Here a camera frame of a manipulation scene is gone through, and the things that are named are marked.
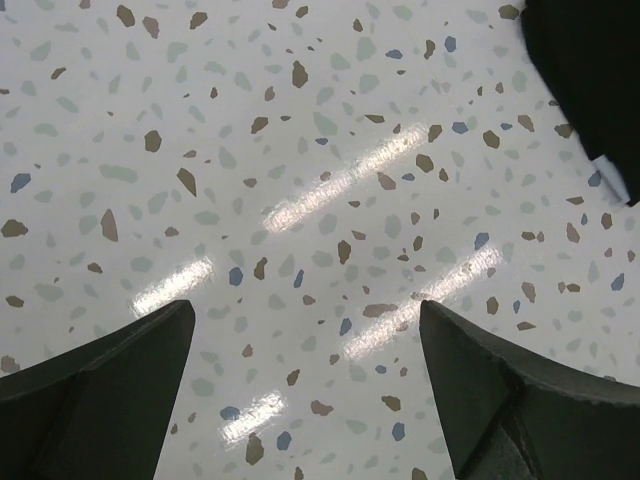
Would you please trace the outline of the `black t shirt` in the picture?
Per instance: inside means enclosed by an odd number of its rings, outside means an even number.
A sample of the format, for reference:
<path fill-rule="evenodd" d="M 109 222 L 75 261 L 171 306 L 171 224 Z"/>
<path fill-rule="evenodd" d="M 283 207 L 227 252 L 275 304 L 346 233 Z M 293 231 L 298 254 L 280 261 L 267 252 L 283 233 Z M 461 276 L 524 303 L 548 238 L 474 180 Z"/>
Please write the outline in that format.
<path fill-rule="evenodd" d="M 527 53 L 594 167 L 618 198 L 639 202 L 639 4 L 526 2 Z"/>

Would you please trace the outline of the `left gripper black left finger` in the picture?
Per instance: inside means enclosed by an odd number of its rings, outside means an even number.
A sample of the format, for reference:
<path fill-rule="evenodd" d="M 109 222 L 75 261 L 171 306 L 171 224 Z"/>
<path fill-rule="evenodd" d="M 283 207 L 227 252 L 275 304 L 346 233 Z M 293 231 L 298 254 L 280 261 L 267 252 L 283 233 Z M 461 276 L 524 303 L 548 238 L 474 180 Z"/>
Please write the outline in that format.
<path fill-rule="evenodd" d="M 4 479 L 151 479 L 195 327 L 187 300 L 5 376 Z"/>

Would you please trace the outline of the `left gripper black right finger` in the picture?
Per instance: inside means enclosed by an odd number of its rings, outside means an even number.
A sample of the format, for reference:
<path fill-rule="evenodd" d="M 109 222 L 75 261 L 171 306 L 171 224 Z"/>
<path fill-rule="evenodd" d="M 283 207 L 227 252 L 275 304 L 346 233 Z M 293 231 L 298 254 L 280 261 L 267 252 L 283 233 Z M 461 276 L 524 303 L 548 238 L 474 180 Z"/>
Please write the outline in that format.
<path fill-rule="evenodd" d="M 457 479 L 636 479 L 639 389 L 424 301 L 420 337 Z"/>

